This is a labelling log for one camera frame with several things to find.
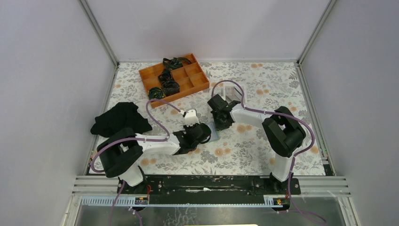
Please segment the white plastic card box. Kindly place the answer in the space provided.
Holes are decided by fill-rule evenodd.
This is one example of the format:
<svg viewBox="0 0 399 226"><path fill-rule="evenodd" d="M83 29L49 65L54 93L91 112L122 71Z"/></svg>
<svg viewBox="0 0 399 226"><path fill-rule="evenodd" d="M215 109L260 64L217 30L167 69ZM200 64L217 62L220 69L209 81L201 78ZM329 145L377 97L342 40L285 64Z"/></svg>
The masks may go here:
<svg viewBox="0 0 399 226"><path fill-rule="evenodd" d="M228 103L231 101L241 101L242 99L242 91L233 83L221 83L217 85L215 94L219 94Z"/></svg>

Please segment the black cloth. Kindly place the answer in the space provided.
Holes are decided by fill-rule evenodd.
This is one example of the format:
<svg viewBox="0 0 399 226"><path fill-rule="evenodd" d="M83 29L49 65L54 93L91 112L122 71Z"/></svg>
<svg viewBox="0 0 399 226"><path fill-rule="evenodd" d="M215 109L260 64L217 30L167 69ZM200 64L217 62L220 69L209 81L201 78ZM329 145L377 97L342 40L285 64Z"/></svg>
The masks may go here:
<svg viewBox="0 0 399 226"><path fill-rule="evenodd" d="M111 137L124 128L143 134L152 130L146 118L138 112L138 106L133 102L119 102L110 110L95 117L95 123L90 129L92 135Z"/></svg>

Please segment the green leather card holder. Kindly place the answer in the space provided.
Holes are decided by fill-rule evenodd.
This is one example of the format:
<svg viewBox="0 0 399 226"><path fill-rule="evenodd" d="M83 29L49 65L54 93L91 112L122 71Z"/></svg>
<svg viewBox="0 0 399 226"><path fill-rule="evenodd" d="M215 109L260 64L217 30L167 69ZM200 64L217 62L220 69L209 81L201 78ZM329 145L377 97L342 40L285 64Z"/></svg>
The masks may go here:
<svg viewBox="0 0 399 226"><path fill-rule="evenodd" d="M218 132L217 132L217 130L216 130L215 123L214 123L213 121L212 121L212 122L209 122L209 123L207 123L207 126L208 126L208 127L210 128L210 130L211 130L211 135L210 135L209 142L213 142L213 141L219 140L220 137L219 137Z"/></svg>

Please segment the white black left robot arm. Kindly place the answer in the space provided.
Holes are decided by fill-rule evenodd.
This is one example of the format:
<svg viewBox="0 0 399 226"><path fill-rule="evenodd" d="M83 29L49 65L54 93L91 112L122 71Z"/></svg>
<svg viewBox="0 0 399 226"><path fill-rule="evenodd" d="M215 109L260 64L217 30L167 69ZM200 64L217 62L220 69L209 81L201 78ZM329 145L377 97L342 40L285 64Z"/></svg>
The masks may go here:
<svg viewBox="0 0 399 226"><path fill-rule="evenodd" d="M139 194L146 187L145 174L137 163L142 155L188 154L210 138L211 129L204 123L184 126L183 130L168 136L146 136L135 133L132 128L125 128L97 147L97 154L93 159L100 159L103 168L98 170L91 166L91 169L103 172L107 178L125 181L132 192Z"/></svg>

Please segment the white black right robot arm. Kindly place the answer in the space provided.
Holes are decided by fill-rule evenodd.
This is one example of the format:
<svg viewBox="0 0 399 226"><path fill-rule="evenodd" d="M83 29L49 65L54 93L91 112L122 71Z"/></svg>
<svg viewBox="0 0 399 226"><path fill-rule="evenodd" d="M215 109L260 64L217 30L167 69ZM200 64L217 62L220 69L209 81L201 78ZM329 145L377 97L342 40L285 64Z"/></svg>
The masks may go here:
<svg viewBox="0 0 399 226"><path fill-rule="evenodd" d="M306 138L305 130L288 108L281 106L274 112L249 109L240 101L227 102L218 94L211 97L207 104L211 108L217 130L228 129L234 123L244 123L264 130L276 153L270 188L276 194L286 191L294 151L302 146Z"/></svg>

